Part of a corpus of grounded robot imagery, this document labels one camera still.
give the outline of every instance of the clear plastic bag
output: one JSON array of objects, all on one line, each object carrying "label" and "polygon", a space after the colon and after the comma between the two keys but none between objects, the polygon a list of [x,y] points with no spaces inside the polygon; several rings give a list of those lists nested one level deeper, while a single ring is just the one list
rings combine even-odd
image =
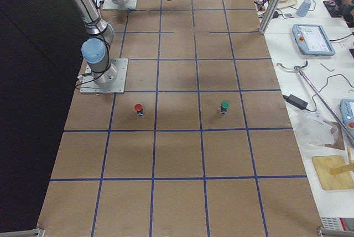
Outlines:
[{"label": "clear plastic bag", "polygon": [[338,139],[338,127],[324,119],[319,112],[302,110],[298,113],[296,138],[304,144],[333,145]]}]

